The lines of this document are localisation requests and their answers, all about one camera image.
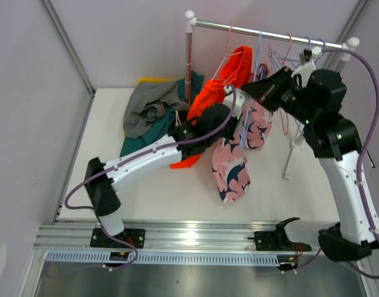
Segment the pink patterned shorts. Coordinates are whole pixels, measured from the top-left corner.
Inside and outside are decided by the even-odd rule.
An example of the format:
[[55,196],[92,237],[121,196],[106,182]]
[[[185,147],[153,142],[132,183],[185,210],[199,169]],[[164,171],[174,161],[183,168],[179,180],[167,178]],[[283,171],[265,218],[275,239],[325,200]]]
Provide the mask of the pink patterned shorts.
[[271,126],[272,113],[250,98],[244,101],[233,139],[218,141],[212,154],[212,173],[223,203],[230,204],[245,195],[251,179],[244,151],[261,150]]

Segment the teal shorts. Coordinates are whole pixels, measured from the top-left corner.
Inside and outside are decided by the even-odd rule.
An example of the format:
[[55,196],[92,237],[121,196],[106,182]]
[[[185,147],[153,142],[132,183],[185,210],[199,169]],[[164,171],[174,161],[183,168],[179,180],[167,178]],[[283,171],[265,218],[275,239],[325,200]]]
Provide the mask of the teal shorts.
[[185,81],[140,82],[123,117],[124,141],[120,156],[140,150],[175,127],[176,111],[188,111]]

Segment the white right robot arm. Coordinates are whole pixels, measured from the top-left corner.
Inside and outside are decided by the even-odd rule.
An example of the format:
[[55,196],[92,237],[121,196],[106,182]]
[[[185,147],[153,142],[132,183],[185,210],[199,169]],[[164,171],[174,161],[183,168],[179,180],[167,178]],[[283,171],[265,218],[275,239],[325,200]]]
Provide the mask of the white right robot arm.
[[357,261],[379,248],[379,217],[360,160],[365,144],[355,124],[339,112],[347,91],[340,73],[315,70],[299,87],[297,75],[283,67],[241,90],[267,110],[281,108],[304,125],[303,136],[327,175],[339,215],[333,224],[285,220],[274,234],[275,245],[283,250],[300,241],[317,245],[333,262]]

